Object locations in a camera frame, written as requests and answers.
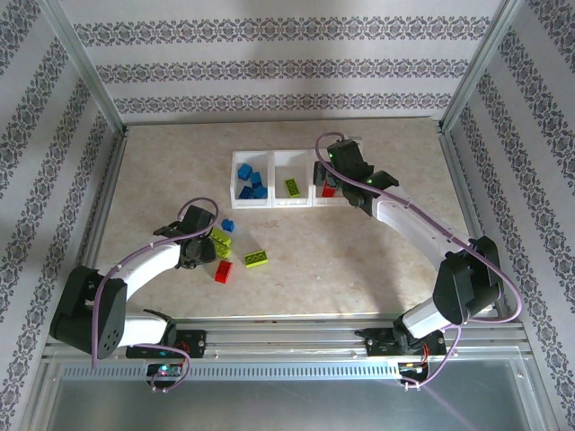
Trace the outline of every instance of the lime green lego brick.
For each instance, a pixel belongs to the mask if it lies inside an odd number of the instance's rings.
[[[229,247],[232,244],[232,239],[216,227],[212,230],[211,237],[212,240],[219,242],[220,244],[224,244],[226,247]]]
[[[216,247],[216,255],[222,259],[227,259],[230,257],[230,254],[232,254],[232,249],[226,247],[224,244],[214,241],[214,246]]]
[[[299,189],[297,188],[296,180],[290,178],[286,180],[287,193],[291,198],[299,198]]]
[[[256,251],[255,253],[246,254],[243,256],[245,260],[245,266],[247,268],[257,267],[258,265],[263,265],[268,263],[268,256],[264,250]]]

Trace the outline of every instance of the table surface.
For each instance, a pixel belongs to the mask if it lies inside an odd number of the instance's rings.
[[[219,260],[169,270],[130,298],[130,311],[219,318],[409,310],[429,298],[436,272],[389,226],[353,207],[231,209],[233,151],[312,148],[317,136],[332,130],[361,136],[366,161],[466,232],[431,119],[137,126],[128,133],[98,268],[108,269],[146,244],[187,200],[206,196],[219,204],[220,221],[229,218],[236,226],[228,283],[214,281]],[[243,255],[261,249],[270,262],[246,268]]]

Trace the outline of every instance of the patterned wallpaper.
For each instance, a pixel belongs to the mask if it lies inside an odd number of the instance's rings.
[[[22,419],[115,139],[37,3],[0,0],[0,16],[0,430],[8,430]]]
[[[451,130],[482,229],[524,294],[560,429],[575,429],[573,6],[522,5]]]
[[[439,119],[499,3],[63,6],[123,120],[138,123]]]

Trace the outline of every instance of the red lego brick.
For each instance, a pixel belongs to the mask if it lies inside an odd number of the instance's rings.
[[[323,183],[322,198],[333,198],[335,195],[335,188],[327,185],[327,181]]]
[[[232,265],[232,262],[226,262],[225,260],[219,262],[214,279],[218,283],[227,283],[227,278],[230,277],[230,272],[232,272]]]

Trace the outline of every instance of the black bracket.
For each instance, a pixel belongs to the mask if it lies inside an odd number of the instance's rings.
[[[201,359],[206,351],[206,332],[204,330],[177,330],[173,346],[184,350],[192,359]],[[177,362],[181,361],[181,355],[175,352],[145,347],[128,347],[126,357],[128,359],[173,359]]]
[[[405,356],[423,355],[423,345],[427,344],[429,353],[441,356],[447,353],[443,332],[436,330],[420,340],[419,348],[403,353],[402,348],[395,342],[394,328],[367,328],[356,330],[355,335],[365,340],[367,356]]]

